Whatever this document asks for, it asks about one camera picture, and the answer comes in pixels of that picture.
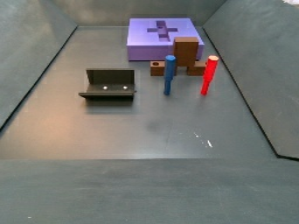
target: blue cylinder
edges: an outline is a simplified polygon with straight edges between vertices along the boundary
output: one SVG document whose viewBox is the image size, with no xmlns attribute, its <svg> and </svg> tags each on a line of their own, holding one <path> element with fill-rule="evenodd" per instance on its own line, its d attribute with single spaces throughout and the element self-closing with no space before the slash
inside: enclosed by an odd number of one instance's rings
<svg viewBox="0 0 299 224">
<path fill-rule="evenodd" d="M 162 78 L 164 78 L 162 94 L 164 95 L 169 95 L 170 93 L 172 79 L 174 74 L 174 60 L 176 58 L 172 55 L 166 55 L 164 58 L 164 72 L 162 72 Z"/>
<path fill-rule="evenodd" d="M 170 81 L 173 79 L 173 74 L 174 74 L 174 61 L 176 61 L 176 58 L 172 55 L 166 55 L 164 57 L 164 72 L 162 72 L 162 77 L 168 81 Z"/>
</svg>

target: brown block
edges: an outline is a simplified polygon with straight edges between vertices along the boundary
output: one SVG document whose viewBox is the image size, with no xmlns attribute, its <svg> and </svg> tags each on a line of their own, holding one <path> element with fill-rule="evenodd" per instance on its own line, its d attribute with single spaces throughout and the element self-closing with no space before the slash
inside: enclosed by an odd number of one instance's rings
<svg viewBox="0 0 299 224">
<path fill-rule="evenodd" d="M 186 74 L 190 76 L 202 76 L 205 61 L 194 61 L 193 66 L 186 67 Z"/>
<path fill-rule="evenodd" d="M 196 37 L 173 38 L 173 56 L 177 67 L 192 67 L 196 60 L 198 40 Z"/>
<path fill-rule="evenodd" d="M 164 61 L 150 61 L 150 76 L 164 76 Z"/>
</svg>

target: red pole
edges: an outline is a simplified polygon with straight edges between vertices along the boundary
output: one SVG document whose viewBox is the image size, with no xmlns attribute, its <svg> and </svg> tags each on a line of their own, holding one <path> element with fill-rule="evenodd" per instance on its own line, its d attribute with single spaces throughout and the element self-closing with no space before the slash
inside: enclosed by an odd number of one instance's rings
<svg viewBox="0 0 299 224">
<path fill-rule="evenodd" d="M 218 63 L 218 57 L 210 55 L 208 57 L 206 66 L 202 73 L 202 83 L 201 83 L 201 89 L 200 89 L 201 95 L 205 95 L 208 93 L 209 84 L 210 84 L 210 80 L 216 71 L 217 63 Z"/>
</svg>

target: gray wall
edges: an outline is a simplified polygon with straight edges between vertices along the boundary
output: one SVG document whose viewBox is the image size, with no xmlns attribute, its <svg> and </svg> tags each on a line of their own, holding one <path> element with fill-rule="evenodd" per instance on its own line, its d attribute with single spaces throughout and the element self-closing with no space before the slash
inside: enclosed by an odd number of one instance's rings
<svg viewBox="0 0 299 224">
<path fill-rule="evenodd" d="M 279 155 L 299 158 L 299 10 L 228 0 L 204 30 Z"/>
<path fill-rule="evenodd" d="M 46 0 L 0 0 L 0 128 L 76 24 Z"/>
<path fill-rule="evenodd" d="M 78 25 L 128 25 L 129 18 L 190 18 L 202 25 L 226 0 L 52 0 Z"/>
</svg>

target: purple cross-shaped block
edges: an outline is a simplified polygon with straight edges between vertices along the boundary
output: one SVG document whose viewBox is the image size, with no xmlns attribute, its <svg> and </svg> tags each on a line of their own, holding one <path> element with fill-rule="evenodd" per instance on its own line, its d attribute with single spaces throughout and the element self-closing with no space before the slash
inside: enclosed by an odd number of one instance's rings
<svg viewBox="0 0 299 224">
<path fill-rule="evenodd" d="M 130 18 L 126 35 L 128 60 L 164 60 L 173 54 L 173 38 L 196 37 L 201 59 L 202 41 L 188 18 Z"/>
</svg>

